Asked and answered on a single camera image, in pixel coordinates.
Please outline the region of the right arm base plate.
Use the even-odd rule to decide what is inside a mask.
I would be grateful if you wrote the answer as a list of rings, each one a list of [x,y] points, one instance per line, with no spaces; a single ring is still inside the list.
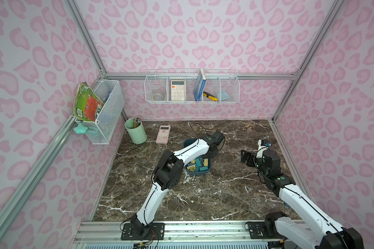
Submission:
[[[265,222],[246,222],[244,228],[249,231],[251,239],[273,239],[266,233]]]

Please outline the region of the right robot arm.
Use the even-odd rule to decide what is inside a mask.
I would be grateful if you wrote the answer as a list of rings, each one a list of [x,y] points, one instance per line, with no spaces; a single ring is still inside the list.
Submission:
[[[264,232],[268,237],[281,235],[302,249],[362,249],[364,242],[354,228],[345,228],[308,198],[295,182],[284,175],[280,157],[269,147],[256,153],[241,151],[241,162],[256,168],[266,187],[287,203],[309,226],[306,230],[287,214],[278,211],[265,218]]]

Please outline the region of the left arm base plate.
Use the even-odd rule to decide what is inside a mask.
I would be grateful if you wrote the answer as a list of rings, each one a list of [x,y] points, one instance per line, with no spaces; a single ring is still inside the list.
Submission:
[[[132,223],[125,223],[121,229],[122,241],[132,240],[150,240],[154,236],[154,240],[164,240],[165,223],[151,223],[148,226],[135,228]]]

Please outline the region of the teal plastic storage box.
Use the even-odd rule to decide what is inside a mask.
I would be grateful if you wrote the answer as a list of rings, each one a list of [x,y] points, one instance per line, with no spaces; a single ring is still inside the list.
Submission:
[[[208,158],[197,157],[185,166],[186,173],[191,176],[206,175],[212,169],[212,162]]]

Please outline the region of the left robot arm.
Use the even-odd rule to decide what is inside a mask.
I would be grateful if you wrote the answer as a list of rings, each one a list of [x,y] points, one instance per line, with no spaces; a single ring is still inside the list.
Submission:
[[[150,231],[150,224],[162,200],[180,182],[184,167],[197,157],[211,159],[218,156],[218,146],[224,139],[224,134],[216,131],[212,135],[199,136],[181,150],[166,150],[163,153],[151,177],[151,190],[140,210],[131,217],[131,225],[138,235]]]

